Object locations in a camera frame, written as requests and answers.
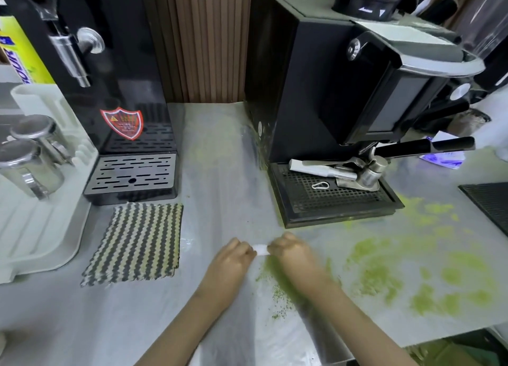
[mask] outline black machine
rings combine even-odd
[[[316,191],[321,178],[290,170],[289,161],[371,155],[378,142],[400,141],[451,81],[462,97],[485,69],[454,44],[453,32],[399,14],[387,23],[365,21],[334,11],[335,1],[251,0],[245,96],[287,227],[403,207],[383,179],[379,190],[362,191],[327,178],[329,189]],[[433,150],[400,145],[400,156]],[[459,139],[450,147],[444,150],[473,144]],[[377,155],[397,157],[392,149]]]
[[[181,87],[155,0],[5,2],[99,152],[85,196],[175,197],[181,126],[168,104]]]

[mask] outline countertop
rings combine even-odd
[[[73,260],[0,285],[0,331],[9,341],[0,365],[134,364],[184,306],[223,244],[233,236],[251,244],[279,236],[283,225],[256,137],[242,104],[186,105],[181,190],[167,201],[184,204],[175,276],[80,288],[114,206],[92,207]],[[294,232],[402,346],[508,321],[508,238],[457,189],[506,181],[508,164],[488,149],[468,152],[456,171],[409,157],[393,160],[386,180],[406,205],[395,215]],[[264,258],[255,259],[238,298],[191,364],[349,359],[327,324],[308,305],[294,308],[263,265]],[[381,266],[375,274],[388,272],[364,279],[372,265]]]

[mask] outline black rubber mat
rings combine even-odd
[[[289,170],[288,164],[270,164],[268,174],[287,228],[392,215],[404,205],[380,180],[376,192],[339,188],[334,178],[317,177]],[[320,181],[329,189],[312,189]]]
[[[508,182],[459,185],[459,189],[508,236]]]

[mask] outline hand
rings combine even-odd
[[[215,255],[195,295],[204,296],[220,312],[224,311],[238,294],[255,257],[256,251],[249,243],[240,243],[234,237]]]
[[[284,232],[268,246],[268,252],[280,264],[293,286],[304,296],[309,297],[331,282],[326,270],[318,263],[312,248],[290,232]]]

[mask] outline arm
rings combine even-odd
[[[362,366],[416,366],[319,266],[312,249],[291,233],[268,246],[293,283],[329,320]]]
[[[217,253],[194,295],[135,366],[185,366],[206,331],[233,302],[256,252],[233,238]]]

